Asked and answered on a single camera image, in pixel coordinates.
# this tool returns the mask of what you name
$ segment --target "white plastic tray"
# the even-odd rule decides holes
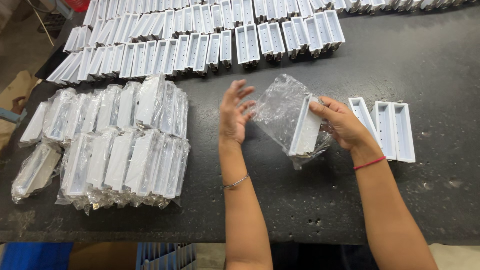
[[[373,125],[382,142],[382,152],[388,160],[396,160],[395,134],[393,117],[395,111],[391,102],[375,101],[373,110],[370,112]]]
[[[224,30],[220,34],[220,62],[229,68],[232,66],[232,30]]]
[[[208,49],[209,35],[200,35],[198,38],[198,46],[195,58],[195,64],[193,65],[193,72],[197,72],[200,75],[205,75],[207,72],[207,49]]]
[[[212,69],[212,71],[216,71],[218,69],[220,40],[221,40],[221,34],[211,34],[210,40],[208,41],[208,52],[207,52],[206,64]]]

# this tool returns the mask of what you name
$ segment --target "black table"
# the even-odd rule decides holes
[[[18,148],[39,102],[58,87],[42,82],[30,112],[2,156],[0,241],[224,242],[225,216],[217,157],[218,106],[234,79],[257,87],[257,98],[279,74],[292,75],[313,93],[342,102],[364,97],[409,104],[417,162],[390,162],[400,193],[429,243],[480,245],[480,6],[433,12],[348,15],[340,19],[347,42],[320,59],[263,58],[256,69],[220,65],[206,78],[190,74],[176,84],[187,92],[187,137],[192,150],[181,207],[112,207],[86,216],[55,205],[59,177],[36,196],[12,203],[10,189],[34,147]],[[65,40],[73,22],[66,25]],[[105,88],[82,83],[78,92]],[[362,205],[348,153],[336,143],[295,171],[291,161],[256,125],[247,124],[243,153],[272,242],[366,243]]]

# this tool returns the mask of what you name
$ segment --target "hand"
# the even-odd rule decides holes
[[[255,90],[253,86],[241,89],[246,82],[246,80],[233,81],[223,95],[220,105],[220,126],[218,128],[220,142],[234,141],[242,144],[245,139],[245,124],[252,117],[252,114],[243,115],[243,112],[249,106],[255,104],[255,101],[249,100],[237,107],[244,97]]]
[[[10,111],[16,114],[22,114],[22,111],[24,110],[24,107],[25,107],[25,102],[22,103],[21,105],[18,102],[25,98],[26,97],[18,97],[12,100],[12,109]]]
[[[329,97],[318,99],[325,105],[310,102],[310,110],[332,123],[332,136],[343,149],[351,151],[354,147],[370,144],[372,141],[376,144],[367,128],[345,104]]]

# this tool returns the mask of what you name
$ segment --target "blue object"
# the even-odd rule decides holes
[[[67,270],[73,243],[6,243],[0,270]]]

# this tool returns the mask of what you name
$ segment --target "floor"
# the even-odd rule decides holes
[[[0,92],[20,71],[27,70],[34,75],[48,59],[52,49],[47,35],[36,31],[40,21],[35,13],[24,20],[15,18],[16,14],[21,16],[24,12],[14,12],[0,33]]]

